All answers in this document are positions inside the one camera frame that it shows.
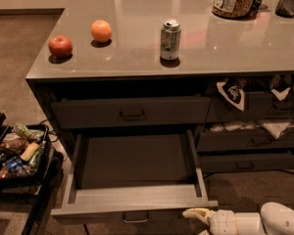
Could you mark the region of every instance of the gray counter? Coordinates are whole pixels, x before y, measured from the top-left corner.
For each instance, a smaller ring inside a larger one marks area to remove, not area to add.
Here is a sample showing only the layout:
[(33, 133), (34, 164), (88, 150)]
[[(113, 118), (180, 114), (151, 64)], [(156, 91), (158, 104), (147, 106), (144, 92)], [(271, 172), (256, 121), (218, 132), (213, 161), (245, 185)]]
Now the gray counter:
[[(27, 79), (294, 73), (294, 19), (274, 13), (278, 0), (263, 2), (268, 9), (254, 19), (231, 21), (212, 14), (213, 0), (71, 0), (51, 36), (73, 41), (72, 58), (50, 63), (47, 41)], [(182, 28), (179, 64), (171, 68), (160, 61), (167, 18)], [(109, 46), (92, 46), (96, 20), (112, 26)]]

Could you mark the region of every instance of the silver can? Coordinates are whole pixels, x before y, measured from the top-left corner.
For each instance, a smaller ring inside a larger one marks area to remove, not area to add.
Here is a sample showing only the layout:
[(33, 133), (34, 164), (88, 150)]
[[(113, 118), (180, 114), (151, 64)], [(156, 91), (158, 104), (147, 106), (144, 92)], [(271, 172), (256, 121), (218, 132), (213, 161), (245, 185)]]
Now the silver can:
[(178, 58), (180, 25), (177, 20), (165, 20), (161, 29), (160, 57), (164, 60)]

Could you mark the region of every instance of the floor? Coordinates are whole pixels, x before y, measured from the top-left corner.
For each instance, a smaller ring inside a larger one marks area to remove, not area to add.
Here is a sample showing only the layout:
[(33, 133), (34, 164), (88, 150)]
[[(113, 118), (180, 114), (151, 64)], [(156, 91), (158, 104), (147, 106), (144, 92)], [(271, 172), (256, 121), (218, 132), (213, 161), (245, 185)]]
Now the floor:
[[(0, 16), (0, 111), (6, 124), (37, 124), (46, 119), (25, 82), (43, 43), (57, 22), (58, 15)], [(204, 226), (198, 220), (150, 221), (140, 224), (123, 222), (61, 225), (50, 216), (61, 206), (70, 160), (63, 152), (64, 178), (49, 202), (37, 234), (198, 234)], [(294, 209), (294, 174), (281, 171), (220, 173), (206, 179), (212, 200), (220, 209), (235, 212), (257, 212), (265, 202), (275, 201)], [(0, 235), (21, 234), (28, 205), (0, 204)]]

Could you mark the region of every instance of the orange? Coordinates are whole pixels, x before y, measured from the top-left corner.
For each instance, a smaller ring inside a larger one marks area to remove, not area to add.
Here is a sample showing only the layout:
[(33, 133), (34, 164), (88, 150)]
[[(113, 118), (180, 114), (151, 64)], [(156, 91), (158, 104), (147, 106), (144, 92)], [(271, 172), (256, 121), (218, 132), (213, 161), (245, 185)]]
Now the orange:
[(95, 21), (91, 25), (91, 34), (99, 43), (108, 42), (111, 39), (112, 29), (108, 22), (103, 20)]

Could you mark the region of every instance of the drawer front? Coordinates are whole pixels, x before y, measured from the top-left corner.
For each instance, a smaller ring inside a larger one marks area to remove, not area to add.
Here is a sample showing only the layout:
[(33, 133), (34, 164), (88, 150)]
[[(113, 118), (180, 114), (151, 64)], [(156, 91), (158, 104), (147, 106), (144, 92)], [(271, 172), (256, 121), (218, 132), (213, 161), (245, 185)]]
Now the drawer front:
[(202, 132), (198, 142), (199, 152), (235, 151), (251, 149), (294, 148), (294, 132), (275, 140), (269, 133)]
[(78, 135), (62, 206), (51, 214), (63, 223), (121, 218), (143, 222), (161, 218), (160, 212), (172, 216), (217, 205), (208, 200), (191, 131)]
[(204, 122), (210, 98), (200, 96), (71, 100), (51, 108), (64, 129)]
[(223, 98), (215, 96), (212, 98), (207, 121), (217, 122), (260, 118), (294, 118), (294, 101), (276, 101), (271, 93), (246, 93), (244, 112), (242, 112)]

